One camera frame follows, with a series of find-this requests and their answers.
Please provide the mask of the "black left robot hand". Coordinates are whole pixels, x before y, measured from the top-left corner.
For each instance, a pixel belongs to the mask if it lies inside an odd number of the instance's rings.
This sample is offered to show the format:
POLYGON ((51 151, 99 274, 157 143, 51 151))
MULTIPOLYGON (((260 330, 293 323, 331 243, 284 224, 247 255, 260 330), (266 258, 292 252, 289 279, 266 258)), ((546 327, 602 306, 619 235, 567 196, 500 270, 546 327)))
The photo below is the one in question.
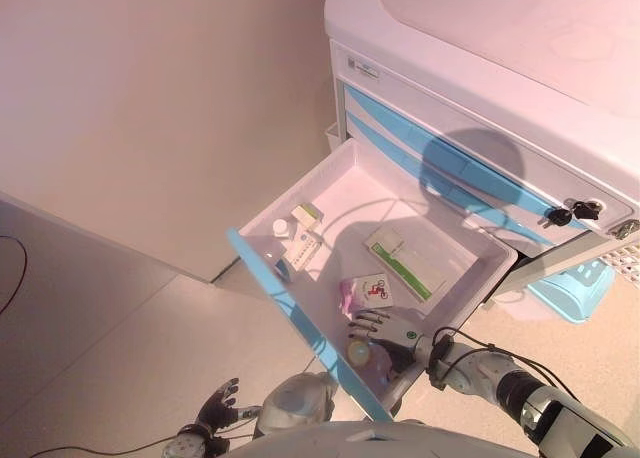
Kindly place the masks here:
POLYGON ((232 378, 223 383, 203 404, 196 416, 196 422, 211 433, 242 421, 257 418, 261 406, 235 406, 235 394, 239 391, 239 379, 232 378))

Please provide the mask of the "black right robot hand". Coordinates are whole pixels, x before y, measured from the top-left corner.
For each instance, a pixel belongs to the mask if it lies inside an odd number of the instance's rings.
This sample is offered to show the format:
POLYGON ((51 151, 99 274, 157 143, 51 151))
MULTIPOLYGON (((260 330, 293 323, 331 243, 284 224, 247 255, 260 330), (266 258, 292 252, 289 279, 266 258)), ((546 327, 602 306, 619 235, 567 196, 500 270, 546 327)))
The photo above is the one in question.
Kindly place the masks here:
POLYGON ((414 364, 425 368, 428 363, 429 346, 424 333, 391 310, 357 312, 348 323, 348 336, 384 348, 391 360, 391 369, 396 373, 402 373, 414 364))

